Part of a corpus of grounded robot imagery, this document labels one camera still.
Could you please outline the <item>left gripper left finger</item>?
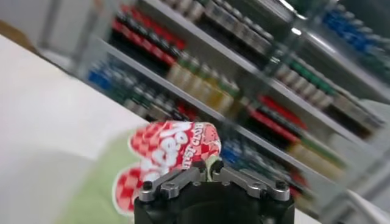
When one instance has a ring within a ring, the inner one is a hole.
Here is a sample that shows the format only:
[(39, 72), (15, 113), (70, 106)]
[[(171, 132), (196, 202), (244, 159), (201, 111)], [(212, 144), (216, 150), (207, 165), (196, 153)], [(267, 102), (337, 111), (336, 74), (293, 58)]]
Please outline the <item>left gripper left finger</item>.
[(189, 169), (175, 169), (155, 181), (145, 181), (138, 195), (142, 202), (154, 201), (159, 195), (167, 199), (176, 198), (180, 191), (192, 182), (207, 180), (207, 166), (203, 160), (195, 161)]

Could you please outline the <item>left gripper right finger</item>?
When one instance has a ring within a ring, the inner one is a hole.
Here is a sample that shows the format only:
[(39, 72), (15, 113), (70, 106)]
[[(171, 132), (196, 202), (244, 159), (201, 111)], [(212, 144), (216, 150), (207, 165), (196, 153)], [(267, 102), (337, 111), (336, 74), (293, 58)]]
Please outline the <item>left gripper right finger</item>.
[(287, 182), (269, 179), (249, 169), (235, 170), (226, 166), (220, 160), (216, 160), (210, 166), (210, 176), (213, 181), (236, 184), (253, 198), (262, 198), (264, 195), (268, 195), (276, 201), (288, 201), (291, 199)]

